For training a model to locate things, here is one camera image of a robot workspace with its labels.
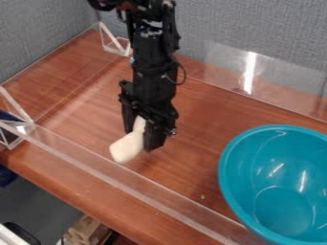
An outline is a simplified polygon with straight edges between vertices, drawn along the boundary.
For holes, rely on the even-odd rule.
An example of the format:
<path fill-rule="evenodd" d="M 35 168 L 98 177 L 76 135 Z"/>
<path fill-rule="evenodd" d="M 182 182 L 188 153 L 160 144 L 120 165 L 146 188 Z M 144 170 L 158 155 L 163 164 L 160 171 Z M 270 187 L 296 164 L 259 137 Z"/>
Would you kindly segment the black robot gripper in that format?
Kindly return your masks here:
<path fill-rule="evenodd" d="M 138 116 L 147 121 L 143 133 L 146 151 L 162 147 L 167 136 L 176 131 L 179 113 L 172 100 L 176 95 L 178 67 L 175 61 L 158 66 L 134 63 L 134 80 L 123 79 L 119 82 L 124 130 L 127 133 L 134 131 Z"/>

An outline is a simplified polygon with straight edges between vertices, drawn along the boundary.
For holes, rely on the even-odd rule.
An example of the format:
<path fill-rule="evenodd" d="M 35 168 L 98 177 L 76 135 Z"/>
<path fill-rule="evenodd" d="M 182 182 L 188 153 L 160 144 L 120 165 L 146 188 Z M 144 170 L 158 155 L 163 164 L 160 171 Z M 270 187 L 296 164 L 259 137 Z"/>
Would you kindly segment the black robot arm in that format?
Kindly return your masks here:
<path fill-rule="evenodd" d="M 178 71 L 183 68 L 174 53 L 180 35 L 175 22 L 175 0 L 87 0 L 98 11 L 115 11 L 127 25 L 134 49 L 134 79 L 122 80 L 119 101 L 124 129 L 134 130 L 138 118 L 146 120 L 143 147 L 152 151 L 176 133 L 179 113 L 172 105 Z"/>

